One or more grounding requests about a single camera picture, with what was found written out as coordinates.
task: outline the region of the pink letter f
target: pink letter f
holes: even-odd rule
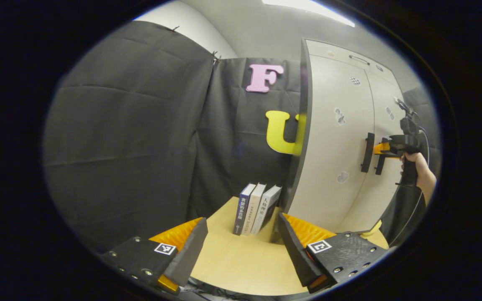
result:
[[[276,82],[276,74],[284,73],[284,68],[280,65],[250,65],[252,69],[252,79],[246,90],[249,92],[269,92],[269,87],[265,85],[265,81],[269,81],[269,84]]]

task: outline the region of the white book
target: white book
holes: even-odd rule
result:
[[[254,225],[252,226],[252,234],[257,235],[260,233],[262,227],[270,220],[281,191],[281,187],[274,185],[263,194]]]
[[[254,225],[254,219],[256,218],[256,213],[258,213],[260,200],[262,200],[262,194],[264,194],[265,186],[265,184],[258,183],[250,195],[249,204],[246,209],[245,223],[243,224],[243,232],[241,233],[243,235],[249,235],[252,231],[252,225]]]

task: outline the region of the ceiling light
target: ceiling light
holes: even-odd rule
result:
[[[354,27],[354,23],[349,19],[346,19],[345,17],[342,17],[341,15],[331,11],[327,7],[311,0],[262,0],[262,2],[267,5],[287,6],[290,8],[298,8],[300,10],[310,11]]]

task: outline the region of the cabinet door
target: cabinet door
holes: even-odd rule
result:
[[[381,142],[382,137],[389,135],[402,135],[400,120],[405,113],[395,103],[394,97],[403,99],[398,87],[390,84],[383,78],[367,72],[371,93],[373,95],[373,109],[375,117],[375,145]],[[375,174],[375,167],[379,162],[379,155],[373,155],[371,166],[366,174],[360,193],[351,207],[338,232],[344,231],[369,231],[380,219],[386,207],[394,197],[400,181],[401,161],[395,158],[386,158],[382,174]]]
[[[308,144],[287,213],[335,231],[366,175],[360,164],[373,132],[373,101],[363,69],[314,55],[309,59]]]

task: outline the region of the blue book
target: blue book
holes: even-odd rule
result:
[[[255,184],[249,184],[239,195],[239,203],[237,204],[236,222],[233,225],[233,233],[241,235],[243,232],[243,224],[245,223],[246,209],[249,205],[249,198],[252,191],[256,188]]]

